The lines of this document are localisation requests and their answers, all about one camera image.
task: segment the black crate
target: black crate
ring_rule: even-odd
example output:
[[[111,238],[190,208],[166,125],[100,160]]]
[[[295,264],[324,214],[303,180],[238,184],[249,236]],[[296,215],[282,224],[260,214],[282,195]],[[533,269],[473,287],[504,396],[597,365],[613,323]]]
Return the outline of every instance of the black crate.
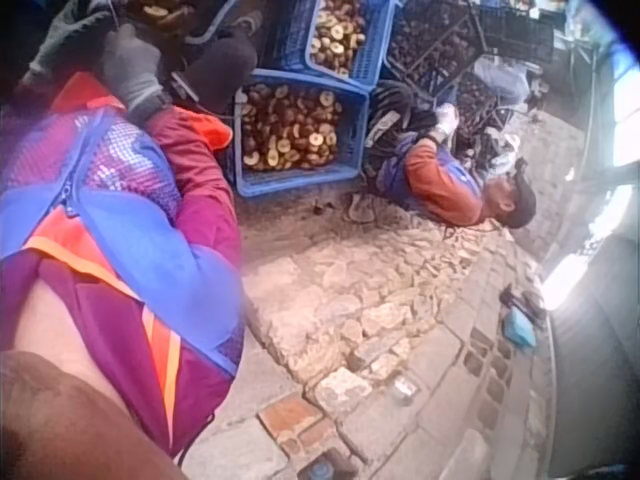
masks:
[[[480,7],[485,42],[494,55],[528,62],[553,60],[553,25],[513,8]]]

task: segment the cobblestone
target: cobblestone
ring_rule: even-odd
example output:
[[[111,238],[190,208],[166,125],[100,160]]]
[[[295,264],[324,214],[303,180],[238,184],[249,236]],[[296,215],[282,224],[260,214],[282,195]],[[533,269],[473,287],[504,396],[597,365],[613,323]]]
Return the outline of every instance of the cobblestone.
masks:
[[[409,356],[409,368],[429,389],[433,389],[460,350],[460,341],[445,327],[436,326]]]

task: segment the blue crate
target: blue crate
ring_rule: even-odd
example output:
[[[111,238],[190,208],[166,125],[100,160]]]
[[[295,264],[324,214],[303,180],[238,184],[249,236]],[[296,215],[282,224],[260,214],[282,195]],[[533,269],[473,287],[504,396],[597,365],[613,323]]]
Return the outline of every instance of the blue crate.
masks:
[[[266,193],[279,192],[292,188],[318,183],[336,182],[355,178],[360,173],[362,154],[367,128],[369,97],[359,88],[329,79],[318,78],[300,73],[276,70],[256,69],[247,86],[256,83],[267,85],[294,85],[319,88],[334,92],[336,100],[342,103],[343,114],[336,128],[338,135],[338,153],[329,165],[315,170],[291,170],[252,172],[245,170],[242,164],[242,105],[234,98],[233,123],[233,159],[235,185],[243,197],[254,197]]]
[[[367,38],[358,49],[349,78],[316,65],[311,60],[311,40],[316,31],[320,1],[289,0],[289,8],[284,9],[288,13],[275,32],[271,52],[273,65],[287,71],[328,76],[371,91],[378,83],[382,59],[389,46],[395,0],[363,0]]]

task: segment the black glove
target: black glove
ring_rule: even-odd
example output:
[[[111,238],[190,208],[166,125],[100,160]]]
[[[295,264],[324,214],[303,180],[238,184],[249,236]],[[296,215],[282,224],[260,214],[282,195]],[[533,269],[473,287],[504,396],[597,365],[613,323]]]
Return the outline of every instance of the black glove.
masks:
[[[137,38],[133,25],[123,25],[107,36],[102,62],[105,85],[125,104],[130,116],[163,95],[156,76],[160,51]]]
[[[58,83],[75,68],[89,67],[90,61],[100,55],[104,37],[112,27],[106,0],[70,0],[53,19],[23,81]]]

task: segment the hand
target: hand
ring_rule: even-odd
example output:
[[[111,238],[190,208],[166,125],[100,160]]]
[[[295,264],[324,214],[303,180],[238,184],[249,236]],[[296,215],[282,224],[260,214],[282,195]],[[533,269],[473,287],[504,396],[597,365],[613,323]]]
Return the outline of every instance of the hand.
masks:
[[[99,53],[96,46],[113,27],[106,0],[70,0],[53,19],[25,80],[62,81],[74,67],[86,67]]]
[[[162,87],[156,76],[160,51],[139,38],[133,25],[123,25],[107,36],[102,59],[104,83],[129,113]]]
[[[460,123],[458,109],[450,103],[445,103],[436,108],[436,117],[438,118],[438,125],[436,127],[447,137],[453,135],[453,132],[456,131]]]

